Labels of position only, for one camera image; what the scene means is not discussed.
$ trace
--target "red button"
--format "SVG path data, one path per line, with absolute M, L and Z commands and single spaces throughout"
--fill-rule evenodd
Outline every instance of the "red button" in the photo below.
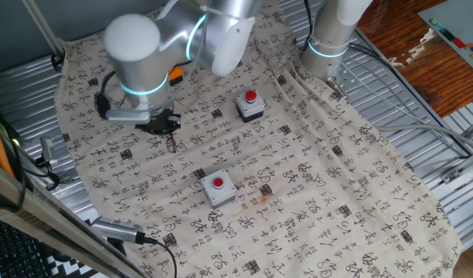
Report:
M 223 187 L 223 180 L 221 178 L 217 178 L 214 180 L 214 186 L 216 188 L 221 188 Z
M 245 99 L 247 99 L 248 103 L 253 103 L 257 99 L 257 93 L 253 90 L 248 90 L 245 93 Z

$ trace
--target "beige cloth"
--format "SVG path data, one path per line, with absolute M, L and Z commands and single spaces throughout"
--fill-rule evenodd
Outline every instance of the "beige cloth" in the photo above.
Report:
M 197 67 L 188 77 L 175 103 L 175 154 L 165 138 L 97 116 L 94 94 L 113 70 L 102 35 L 64 43 L 55 99 L 63 136 L 99 214 L 171 245 L 180 277 L 451 277 L 461 243 L 437 199 L 379 131 L 300 66 L 275 0 L 264 1 L 230 75 Z M 249 88 L 266 110 L 244 124 L 234 99 Z M 121 98 L 115 78 L 107 90 Z M 221 168 L 236 200 L 213 211 L 198 176 Z M 126 247 L 149 275 L 173 275 L 158 246 Z

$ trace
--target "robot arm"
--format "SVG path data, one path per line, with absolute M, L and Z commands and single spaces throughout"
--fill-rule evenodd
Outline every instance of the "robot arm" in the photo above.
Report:
M 200 6 L 193 0 L 171 0 L 154 22 L 141 15 L 123 15 L 107 27 L 104 44 L 133 108 L 109 110 L 108 120 L 152 126 L 153 121 L 166 121 L 166 115 L 173 118 L 168 71 L 181 60 L 199 54 L 197 63 L 220 76 L 235 68 L 260 0 L 209 2 Z M 145 128 L 158 133 L 156 129 Z
M 363 13 L 373 0 L 328 0 L 315 16 L 302 65 L 320 80 L 335 79 L 343 54 Z

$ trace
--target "metal grating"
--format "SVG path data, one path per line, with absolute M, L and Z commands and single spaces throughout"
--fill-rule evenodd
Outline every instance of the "metal grating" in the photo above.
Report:
M 20 66 L 0 74 L 0 108 L 6 120 L 19 132 L 24 151 L 33 158 L 42 153 L 39 138 L 53 139 L 60 165 L 53 169 L 59 176 L 73 177 L 73 183 L 59 185 L 53 191 L 75 213 L 92 208 L 70 153 L 61 135 L 54 107 L 54 91 L 60 73 L 49 58 Z
M 303 1 L 278 2 L 288 17 L 298 43 L 303 45 L 308 34 Z M 311 0 L 310 3 L 314 17 L 322 1 Z M 355 35 L 354 41 L 376 50 L 361 33 Z M 403 106 L 404 103 L 424 122 L 447 127 L 403 78 L 403 82 L 397 79 L 383 64 L 351 49 L 345 55 L 344 64 L 378 95 L 399 106 L 401 110 L 409 113 Z M 32 157 L 40 156 L 40 137 L 50 136 L 53 139 L 56 154 L 60 157 L 60 166 L 55 172 L 73 177 L 72 184 L 60 185 L 53 194 L 75 213 L 85 212 L 93 206 L 73 166 L 55 115 L 53 98 L 59 78 L 60 74 L 51 66 L 49 58 L 1 73 L 0 107 L 10 124 L 22 135 L 22 146 Z M 342 71 L 339 83 L 348 92 L 351 105 L 374 125 L 396 126 L 417 122 L 367 90 L 348 70 Z M 449 120 L 447 122 L 460 132 L 473 121 L 470 115 L 473 115 L 473 108 L 462 111 L 455 117 L 451 115 L 450 119 L 454 123 Z M 465 239 L 473 229 L 473 180 L 466 181 L 467 186 L 457 190 L 445 186 L 440 178 L 449 168 L 462 162 L 457 158 L 460 154 L 452 151 L 430 131 L 402 131 L 386 136 L 440 199 L 458 234 Z M 469 244 L 471 240 L 466 245 L 464 243 L 464 248 L 468 248 Z
M 362 34 L 358 33 L 354 36 L 354 41 L 371 47 L 361 38 Z M 410 85 L 405 86 L 406 81 L 403 78 L 403 82 L 398 80 L 381 62 L 353 49 L 346 53 L 343 62 L 364 84 L 376 92 L 376 94 L 372 93 L 356 78 L 353 78 L 348 70 L 342 68 L 339 83 L 347 91 L 349 102 L 374 126 L 419 124 L 418 120 L 400 111 L 409 113 L 405 106 L 409 107 L 425 124 L 453 128 L 458 133 L 462 132 L 462 128 L 457 129 L 451 120 L 463 129 L 473 123 L 473 104 L 455 113 L 456 116 L 447 119 L 446 123 L 421 100 L 420 95 Z M 377 95 L 388 99 L 399 109 Z M 473 171 L 449 185 L 441 179 L 443 174 L 464 161 L 458 158 L 462 153 L 453 151 L 431 131 L 411 130 L 385 134 L 440 200 L 448 218 L 462 239 L 464 249 L 473 245 Z

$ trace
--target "keyboard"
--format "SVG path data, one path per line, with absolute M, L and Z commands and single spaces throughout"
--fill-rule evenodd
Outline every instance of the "keyboard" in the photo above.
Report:
M 0 274 L 2 278 L 51 277 L 39 241 L 0 221 Z

